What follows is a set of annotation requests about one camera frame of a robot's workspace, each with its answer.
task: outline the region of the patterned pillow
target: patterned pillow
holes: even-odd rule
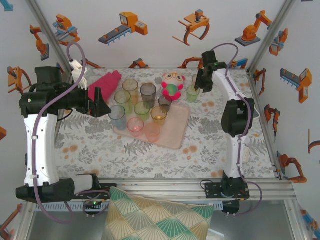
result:
[[[111,187],[103,240],[206,240],[213,206],[130,196]]]

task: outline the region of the table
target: table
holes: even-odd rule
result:
[[[188,106],[191,116],[182,148],[172,150],[122,137],[112,130],[108,116],[93,118],[74,111],[62,121],[55,143],[56,165],[60,177],[96,173],[99,178],[221,178],[227,158],[227,138],[221,127],[225,109],[222,95],[215,86],[212,92],[201,93],[195,103],[187,102],[186,89],[197,69],[93,69],[88,84],[108,72],[122,74],[118,90],[125,79],[152,82],[157,88],[157,99],[162,95],[161,77],[178,72],[186,77],[182,97],[175,104]],[[252,97],[247,73],[243,69],[230,70],[239,89]],[[115,105],[111,96],[109,106]],[[258,118],[253,120],[245,142],[250,158],[243,164],[246,178],[274,178],[265,138]]]

